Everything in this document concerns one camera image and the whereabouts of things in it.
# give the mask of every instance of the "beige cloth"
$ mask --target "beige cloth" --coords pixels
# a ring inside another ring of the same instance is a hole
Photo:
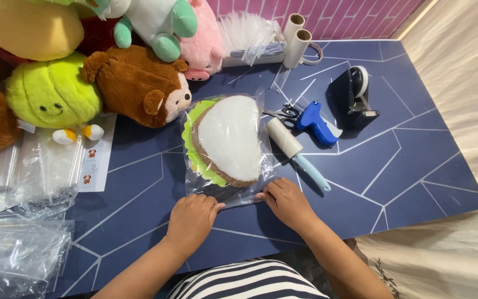
[[[478,0],[438,1],[402,43],[478,182]],[[478,298],[478,211],[357,242],[399,298]]]

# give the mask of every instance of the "lint roller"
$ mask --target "lint roller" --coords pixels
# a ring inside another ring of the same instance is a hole
[[[325,191],[331,191],[331,187],[324,176],[300,153],[304,147],[294,138],[287,128],[285,128],[279,119],[271,119],[267,123],[266,128],[270,138],[274,140],[288,158],[298,163],[320,188]]]

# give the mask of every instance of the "navy and white striped shirt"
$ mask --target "navy and white striped shirt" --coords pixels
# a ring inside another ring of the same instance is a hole
[[[309,281],[287,264],[250,260],[211,268],[178,283],[168,299],[320,299]]]

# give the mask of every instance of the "white plush toy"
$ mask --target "white plush toy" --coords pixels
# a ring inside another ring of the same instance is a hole
[[[186,0],[86,0],[101,19],[123,17],[114,28],[119,48],[132,43],[132,29],[165,62],[180,57],[174,36],[193,37],[198,27],[195,12]]]

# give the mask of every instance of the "geometric pattern tabletop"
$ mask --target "geometric pattern tabletop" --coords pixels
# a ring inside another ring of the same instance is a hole
[[[369,77],[368,101],[379,118],[357,136],[327,149],[308,133],[296,136],[302,154],[331,185],[322,193],[295,171],[277,146],[280,176],[295,181],[317,215],[341,238],[375,233],[478,209],[478,184],[401,42],[319,42],[325,57],[291,71],[282,92],[269,91],[281,64],[226,68],[205,82],[190,81],[194,99],[263,86],[265,107],[318,100],[330,82],[353,65]],[[308,49],[306,55],[314,56]],[[76,222],[73,247],[55,292],[48,298],[102,288],[159,242],[176,200],[185,196],[185,163],[178,121],[160,129],[117,118],[104,192],[80,193],[67,218]],[[264,203],[222,211],[209,237],[179,272],[293,250],[302,239]]]

